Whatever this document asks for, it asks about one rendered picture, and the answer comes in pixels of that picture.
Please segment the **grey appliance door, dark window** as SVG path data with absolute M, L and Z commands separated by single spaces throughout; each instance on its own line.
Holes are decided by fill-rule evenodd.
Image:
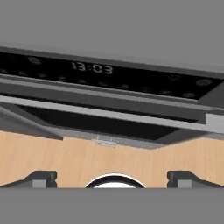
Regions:
M 201 137 L 224 137 L 224 134 L 220 133 L 123 121 L 7 102 L 0 102 L 0 117 L 6 120 L 0 125 L 1 130 L 58 140 L 76 137 L 111 147 L 120 144 L 154 150 Z

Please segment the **white and black round thing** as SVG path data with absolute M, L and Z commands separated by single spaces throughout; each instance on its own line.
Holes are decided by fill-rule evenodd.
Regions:
M 86 188 L 145 188 L 145 185 L 126 174 L 107 173 L 89 181 Z

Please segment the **grey appliance with clock display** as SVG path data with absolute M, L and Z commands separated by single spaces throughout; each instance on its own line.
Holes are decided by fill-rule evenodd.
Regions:
M 224 127 L 224 73 L 0 46 L 0 96 Z

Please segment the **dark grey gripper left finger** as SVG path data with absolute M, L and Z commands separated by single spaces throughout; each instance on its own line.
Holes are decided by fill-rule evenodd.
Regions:
M 56 171 L 33 171 L 23 179 L 3 185 L 3 188 L 56 188 L 56 179 Z

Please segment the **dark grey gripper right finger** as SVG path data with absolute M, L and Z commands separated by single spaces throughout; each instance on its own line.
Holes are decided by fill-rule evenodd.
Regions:
M 168 171 L 168 188 L 224 188 L 224 185 L 201 179 L 191 171 Z

